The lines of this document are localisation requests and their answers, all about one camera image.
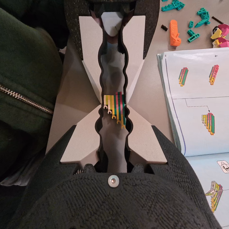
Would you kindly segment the pink lego bird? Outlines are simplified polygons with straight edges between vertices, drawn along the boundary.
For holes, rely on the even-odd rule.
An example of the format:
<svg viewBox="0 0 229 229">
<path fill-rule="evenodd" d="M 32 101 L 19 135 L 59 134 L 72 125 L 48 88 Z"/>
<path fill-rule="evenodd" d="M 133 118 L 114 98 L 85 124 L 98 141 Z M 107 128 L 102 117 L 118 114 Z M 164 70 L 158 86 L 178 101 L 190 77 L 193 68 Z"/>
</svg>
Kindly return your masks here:
<svg viewBox="0 0 229 229">
<path fill-rule="evenodd" d="M 226 36 L 229 33 L 229 25 L 220 24 L 215 26 L 212 30 L 211 39 L 213 39 L 213 48 L 224 48 L 229 47 L 229 40 L 226 39 Z"/>
</svg>

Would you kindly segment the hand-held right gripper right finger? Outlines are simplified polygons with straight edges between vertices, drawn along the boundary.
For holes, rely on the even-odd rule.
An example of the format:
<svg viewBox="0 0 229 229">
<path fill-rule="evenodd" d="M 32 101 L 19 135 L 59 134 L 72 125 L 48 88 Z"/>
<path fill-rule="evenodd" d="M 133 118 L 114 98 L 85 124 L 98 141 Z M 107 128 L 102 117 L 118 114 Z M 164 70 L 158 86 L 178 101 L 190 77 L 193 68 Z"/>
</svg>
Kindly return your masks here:
<svg viewBox="0 0 229 229">
<path fill-rule="evenodd" d="M 151 124 L 127 105 L 131 130 L 127 136 L 130 150 L 129 162 L 136 164 L 166 164 L 167 159 Z"/>
</svg>

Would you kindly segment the multicoloured lego wing assembly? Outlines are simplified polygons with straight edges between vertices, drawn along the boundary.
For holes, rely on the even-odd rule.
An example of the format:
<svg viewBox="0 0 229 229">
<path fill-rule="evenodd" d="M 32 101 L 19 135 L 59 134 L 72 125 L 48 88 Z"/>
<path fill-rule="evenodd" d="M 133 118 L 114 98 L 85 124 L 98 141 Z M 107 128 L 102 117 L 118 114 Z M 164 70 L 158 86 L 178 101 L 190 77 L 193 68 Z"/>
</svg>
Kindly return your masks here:
<svg viewBox="0 0 229 229">
<path fill-rule="evenodd" d="M 125 128 L 125 103 L 122 92 L 116 92 L 115 95 L 104 95 L 104 109 L 112 119 L 116 119 L 116 123 L 120 124 L 122 129 Z"/>
</svg>

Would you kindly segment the scattered teal lego pieces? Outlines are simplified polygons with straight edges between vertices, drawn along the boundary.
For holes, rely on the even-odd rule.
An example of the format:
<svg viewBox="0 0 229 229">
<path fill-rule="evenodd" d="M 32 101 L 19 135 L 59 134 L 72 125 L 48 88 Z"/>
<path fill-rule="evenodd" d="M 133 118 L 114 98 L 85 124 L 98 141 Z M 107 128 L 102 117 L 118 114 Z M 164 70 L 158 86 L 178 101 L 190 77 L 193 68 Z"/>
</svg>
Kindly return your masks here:
<svg viewBox="0 0 229 229">
<path fill-rule="evenodd" d="M 165 5 L 163 7 L 161 7 L 161 11 L 162 12 L 167 12 L 170 10 L 181 10 L 185 7 L 185 4 L 183 2 L 181 2 L 180 0 L 172 0 L 172 2 L 168 5 Z M 194 40 L 196 40 L 197 38 L 199 38 L 200 34 L 199 33 L 195 33 L 192 28 L 198 28 L 201 27 L 202 25 L 208 25 L 211 22 L 209 21 L 210 19 L 210 15 L 209 12 L 205 9 L 205 8 L 201 8 L 199 11 L 197 11 L 196 13 L 198 16 L 201 17 L 201 20 L 194 26 L 194 22 L 190 21 L 188 24 L 188 28 L 189 30 L 187 31 L 187 34 L 190 36 L 188 38 L 188 42 L 191 43 Z"/>
</svg>

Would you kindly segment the orange lego piece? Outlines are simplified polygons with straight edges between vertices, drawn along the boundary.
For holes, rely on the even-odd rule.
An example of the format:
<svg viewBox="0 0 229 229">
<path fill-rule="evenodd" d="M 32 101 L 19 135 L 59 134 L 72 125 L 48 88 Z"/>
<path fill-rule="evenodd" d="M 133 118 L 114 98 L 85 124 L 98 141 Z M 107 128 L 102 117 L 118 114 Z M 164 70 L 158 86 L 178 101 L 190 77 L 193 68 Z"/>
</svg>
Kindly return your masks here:
<svg viewBox="0 0 229 229">
<path fill-rule="evenodd" d="M 169 25 L 170 33 L 170 45 L 178 47 L 181 44 L 181 38 L 179 38 L 178 25 L 176 20 L 171 20 Z"/>
</svg>

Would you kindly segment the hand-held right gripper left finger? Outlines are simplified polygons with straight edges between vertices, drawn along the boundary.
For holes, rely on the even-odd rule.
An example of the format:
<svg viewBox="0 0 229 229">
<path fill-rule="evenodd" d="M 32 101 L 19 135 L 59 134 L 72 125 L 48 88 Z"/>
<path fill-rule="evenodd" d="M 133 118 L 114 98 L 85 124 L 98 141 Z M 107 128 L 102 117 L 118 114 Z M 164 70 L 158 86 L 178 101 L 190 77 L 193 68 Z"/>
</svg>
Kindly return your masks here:
<svg viewBox="0 0 229 229">
<path fill-rule="evenodd" d="M 96 164 L 99 161 L 97 151 L 100 145 L 100 136 L 96 131 L 95 124 L 100 117 L 100 108 L 101 105 L 97 106 L 77 123 L 60 160 L 62 164 Z"/>
</svg>

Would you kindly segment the lego instruction booklet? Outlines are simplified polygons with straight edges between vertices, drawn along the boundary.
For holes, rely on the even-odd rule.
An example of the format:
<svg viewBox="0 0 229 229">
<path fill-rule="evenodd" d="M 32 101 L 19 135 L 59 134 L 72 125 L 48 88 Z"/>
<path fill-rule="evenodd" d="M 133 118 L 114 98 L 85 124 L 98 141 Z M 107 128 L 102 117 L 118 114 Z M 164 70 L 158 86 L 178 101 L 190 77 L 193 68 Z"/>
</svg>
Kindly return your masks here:
<svg viewBox="0 0 229 229">
<path fill-rule="evenodd" d="M 176 147 L 229 228 L 229 48 L 157 54 Z"/>
</svg>

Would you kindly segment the white face mask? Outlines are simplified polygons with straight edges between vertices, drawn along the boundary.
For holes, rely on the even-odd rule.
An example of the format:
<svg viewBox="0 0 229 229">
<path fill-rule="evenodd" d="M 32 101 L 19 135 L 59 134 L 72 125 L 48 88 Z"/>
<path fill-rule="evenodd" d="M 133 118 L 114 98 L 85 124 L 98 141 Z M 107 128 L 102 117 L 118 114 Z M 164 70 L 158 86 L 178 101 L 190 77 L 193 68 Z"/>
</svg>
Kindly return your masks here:
<svg viewBox="0 0 229 229">
<path fill-rule="evenodd" d="M 121 12 L 103 12 L 101 19 L 106 33 L 111 37 L 116 36 L 122 25 Z"/>
</svg>

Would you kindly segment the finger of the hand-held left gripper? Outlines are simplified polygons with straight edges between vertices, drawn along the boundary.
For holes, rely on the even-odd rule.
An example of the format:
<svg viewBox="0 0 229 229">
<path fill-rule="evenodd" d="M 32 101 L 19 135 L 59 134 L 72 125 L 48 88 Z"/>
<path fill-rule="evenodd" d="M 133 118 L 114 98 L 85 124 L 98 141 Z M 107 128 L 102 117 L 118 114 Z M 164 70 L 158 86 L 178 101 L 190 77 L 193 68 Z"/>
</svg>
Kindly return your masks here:
<svg viewBox="0 0 229 229">
<path fill-rule="evenodd" d="M 79 16 L 79 25 L 83 54 L 82 63 L 93 90 L 102 104 L 101 67 L 99 66 L 98 54 L 103 41 L 103 31 L 91 16 Z"/>
<path fill-rule="evenodd" d="M 145 15 L 133 16 L 124 26 L 122 31 L 123 43 L 127 49 L 128 54 L 128 63 L 125 71 L 128 79 L 126 88 L 126 104 L 128 104 L 133 94 L 144 63 L 144 35 Z"/>
</svg>

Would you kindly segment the dark green jacket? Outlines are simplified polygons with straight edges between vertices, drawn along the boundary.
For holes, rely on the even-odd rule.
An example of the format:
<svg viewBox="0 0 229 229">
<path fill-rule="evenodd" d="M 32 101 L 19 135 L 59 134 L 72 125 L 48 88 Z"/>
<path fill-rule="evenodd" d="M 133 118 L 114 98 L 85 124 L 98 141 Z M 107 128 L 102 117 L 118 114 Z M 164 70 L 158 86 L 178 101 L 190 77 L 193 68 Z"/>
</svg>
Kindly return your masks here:
<svg viewBox="0 0 229 229">
<path fill-rule="evenodd" d="M 64 0 L 0 1 L 0 228 L 42 161 L 69 30 Z"/>
</svg>

